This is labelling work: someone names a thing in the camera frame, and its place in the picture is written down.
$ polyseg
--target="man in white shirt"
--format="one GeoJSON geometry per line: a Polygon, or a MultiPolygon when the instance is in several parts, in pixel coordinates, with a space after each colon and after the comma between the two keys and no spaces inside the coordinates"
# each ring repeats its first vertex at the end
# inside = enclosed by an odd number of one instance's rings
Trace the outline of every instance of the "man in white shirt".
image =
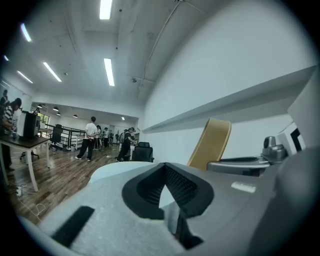
{"type": "Polygon", "coordinates": [[[94,147],[94,143],[95,143],[95,136],[97,135],[97,127],[94,124],[96,121],[96,118],[94,116],[91,117],[91,122],[88,123],[85,127],[85,136],[84,139],[82,141],[82,146],[80,149],[80,153],[75,156],[75,159],[81,160],[82,156],[85,154],[87,148],[88,148],[88,162],[91,161],[91,157],[92,157],[92,150],[94,147]]]}
{"type": "Polygon", "coordinates": [[[104,132],[104,147],[109,147],[109,131],[108,128],[104,128],[105,132],[104,132]]]}

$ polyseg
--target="office chair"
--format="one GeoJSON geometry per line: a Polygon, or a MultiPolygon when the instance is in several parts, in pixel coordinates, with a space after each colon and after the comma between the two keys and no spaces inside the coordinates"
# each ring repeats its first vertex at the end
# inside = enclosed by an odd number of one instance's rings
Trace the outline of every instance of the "office chair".
{"type": "Polygon", "coordinates": [[[61,134],[63,129],[61,128],[61,125],[57,124],[55,127],[53,127],[52,137],[49,139],[49,141],[52,142],[49,149],[52,147],[56,147],[56,143],[61,142],[61,134]]]}
{"type": "Polygon", "coordinates": [[[153,157],[154,149],[150,147],[149,142],[139,142],[138,146],[134,147],[134,151],[132,153],[132,161],[139,162],[154,162],[153,157]]]}

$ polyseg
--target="white ceiling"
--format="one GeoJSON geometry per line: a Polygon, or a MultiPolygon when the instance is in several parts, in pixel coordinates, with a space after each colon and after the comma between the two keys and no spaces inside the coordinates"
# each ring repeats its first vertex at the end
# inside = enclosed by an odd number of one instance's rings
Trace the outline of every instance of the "white ceiling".
{"type": "MultiPolygon", "coordinates": [[[[39,102],[32,103],[32,107],[36,108],[38,103],[39,102]]],[[[73,115],[77,115],[79,119],[90,120],[92,116],[95,116],[97,124],[119,125],[123,123],[124,126],[128,126],[128,124],[130,124],[130,126],[134,126],[138,120],[136,117],[132,116],[123,116],[120,114],[90,110],[80,107],[70,107],[56,104],[45,104],[45,106],[40,109],[40,112],[43,114],[51,114],[56,116],[57,111],[53,110],[53,108],[57,107],[61,117],[72,118],[73,115]]]]}
{"type": "MultiPolygon", "coordinates": [[[[210,13],[221,0],[188,2],[210,13]]],[[[32,42],[18,30],[6,68],[21,71],[37,92],[52,97],[145,102],[179,45],[206,17],[186,3],[179,4],[159,38],[139,89],[156,38],[176,4],[174,0],[113,0],[111,19],[100,20],[100,0],[45,1],[25,21],[32,42]],[[114,87],[108,84],[104,58],[112,60],[114,87]]]]}

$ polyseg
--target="window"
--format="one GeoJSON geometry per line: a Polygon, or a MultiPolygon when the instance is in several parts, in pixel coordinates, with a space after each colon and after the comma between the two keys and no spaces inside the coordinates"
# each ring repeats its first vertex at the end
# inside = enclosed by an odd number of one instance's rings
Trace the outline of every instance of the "window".
{"type": "Polygon", "coordinates": [[[38,113],[38,116],[40,117],[40,122],[41,123],[45,123],[46,125],[49,124],[49,118],[50,116],[46,115],[46,114],[41,114],[41,113],[38,113]]]}

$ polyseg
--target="wooden floor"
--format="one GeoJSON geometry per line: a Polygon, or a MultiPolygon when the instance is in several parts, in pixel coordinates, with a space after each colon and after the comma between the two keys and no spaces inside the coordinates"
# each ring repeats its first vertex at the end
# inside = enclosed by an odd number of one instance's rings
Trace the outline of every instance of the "wooden floor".
{"type": "Polygon", "coordinates": [[[93,151],[91,162],[87,161],[87,153],[84,154],[82,160],[76,160],[76,152],[62,152],[61,150],[49,151],[50,168],[47,168],[46,147],[45,145],[37,149],[40,159],[33,157],[33,171],[36,183],[38,185],[38,193],[34,193],[33,185],[30,179],[26,158],[20,161],[21,151],[11,148],[11,159],[14,176],[9,176],[8,192],[13,208],[17,215],[27,218],[34,224],[38,224],[39,220],[24,205],[22,205],[15,194],[15,185],[26,183],[28,189],[23,189],[24,193],[20,197],[21,202],[28,206],[34,213],[37,212],[36,205],[45,205],[45,210],[39,215],[43,219],[53,208],[62,201],[84,188],[92,175],[98,168],[115,163],[115,157],[118,155],[119,145],[107,147],[101,151],[93,151]]]}

